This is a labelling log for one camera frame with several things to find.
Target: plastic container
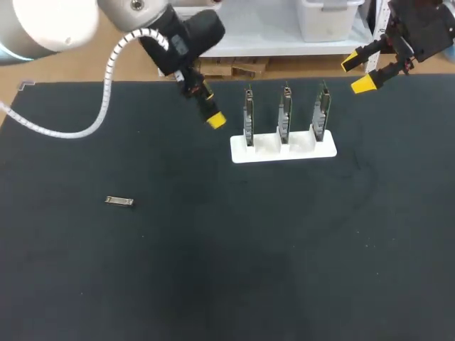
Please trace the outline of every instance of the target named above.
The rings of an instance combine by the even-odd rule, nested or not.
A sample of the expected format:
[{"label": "plastic container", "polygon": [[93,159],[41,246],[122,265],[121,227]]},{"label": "plastic container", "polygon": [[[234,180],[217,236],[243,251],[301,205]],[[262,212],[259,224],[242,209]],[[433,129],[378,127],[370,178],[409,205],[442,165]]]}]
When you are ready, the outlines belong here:
[{"label": "plastic container", "polygon": [[358,7],[364,2],[365,0],[297,0],[304,40],[317,43],[348,39]]}]

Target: floor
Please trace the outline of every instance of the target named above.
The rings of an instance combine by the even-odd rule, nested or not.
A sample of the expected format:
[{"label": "floor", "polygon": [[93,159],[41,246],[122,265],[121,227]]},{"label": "floor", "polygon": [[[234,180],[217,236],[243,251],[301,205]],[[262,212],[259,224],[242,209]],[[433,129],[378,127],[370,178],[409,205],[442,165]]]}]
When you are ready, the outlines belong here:
[{"label": "floor", "polygon": [[[36,82],[93,82],[100,81],[105,71],[106,60],[122,36],[114,26],[101,17],[100,29],[93,41],[77,50],[54,55],[33,63],[0,68],[0,99],[10,104],[22,80]],[[264,78],[295,77],[340,77],[345,73],[340,68],[343,56],[306,56],[274,58]],[[393,56],[384,55],[380,65],[393,61]],[[438,55],[418,65],[413,73],[455,73],[455,64]],[[361,69],[348,75],[361,76]],[[137,42],[125,49],[119,58],[114,75],[115,80],[151,81],[158,80],[155,65]],[[0,124],[4,115],[0,113]]]}]

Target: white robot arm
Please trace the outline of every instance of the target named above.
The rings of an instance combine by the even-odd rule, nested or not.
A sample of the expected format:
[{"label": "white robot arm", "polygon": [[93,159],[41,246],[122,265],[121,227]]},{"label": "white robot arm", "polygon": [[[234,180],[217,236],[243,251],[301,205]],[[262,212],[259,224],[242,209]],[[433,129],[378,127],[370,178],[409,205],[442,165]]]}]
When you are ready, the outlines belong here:
[{"label": "white robot arm", "polygon": [[25,63],[90,41],[99,9],[121,31],[150,26],[167,0],[2,0],[0,65]]},{"label": "white robot arm", "polygon": [[79,139],[102,124],[111,94],[118,55],[133,40],[165,74],[176,75],[181,93],[197,100],[204,121],[214,129],[225,123],[204,77],[194,70],[196,58],[223,38],[225,28],[216,12],[202,11],[182,21],[168,0],[0,0],[0,66],[26,63],[86,44],[94,36],[99,11],[121,31],[129,32],[114,47],[104,79],[100,113],[84,131],[51,131],[28,121],[0,101],[0,110],[40,134]]}]

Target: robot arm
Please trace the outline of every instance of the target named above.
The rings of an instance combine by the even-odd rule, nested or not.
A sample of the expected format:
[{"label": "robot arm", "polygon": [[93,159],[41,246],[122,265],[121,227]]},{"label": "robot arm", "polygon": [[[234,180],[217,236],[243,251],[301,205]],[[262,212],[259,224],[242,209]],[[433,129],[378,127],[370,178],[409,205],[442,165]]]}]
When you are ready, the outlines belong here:
[{"label": "robot arm", "polygon": [[193,68],[195,60],[225,34],[211,10],[182,21],[168,0],[0,0],[0,66],[86,44],[98,27],[98,6],[121,31],[148,28],[167,39],[164,49],[156,39],[139,38],[156,66],[165,75],[176,75],[183,95],[196,98],[204,121],[214,129],[225,123],[213,93]]},{"label": "robot arm", "polygon": [[342,67],[348,72],[367,63],[371,55],[386,47],[394,50],[397,62],[354,82],[352,88],[356,94],[380,89],[402,71],[408,75],[414,68],[414,60],[422,63],[454,44],[455,7],[451,1],[439,6],[419,6],[414,0],[390,0],[389,7],[392,20],[381,39],[357,48]]}]

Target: white shelf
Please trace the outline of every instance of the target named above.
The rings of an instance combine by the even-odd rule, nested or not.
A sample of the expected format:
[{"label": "white shelf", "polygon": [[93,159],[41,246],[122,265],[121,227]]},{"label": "white shelf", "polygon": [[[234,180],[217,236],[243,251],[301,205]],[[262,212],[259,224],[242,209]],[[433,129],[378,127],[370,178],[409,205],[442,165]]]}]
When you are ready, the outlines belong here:
[{"label": "white shelf", "polygon": [[226,35],[203,57],[343,55],[373,41],[357,13],[348,40],[307,43],[301,37],[296,0],[224,0],[218,12]]}]

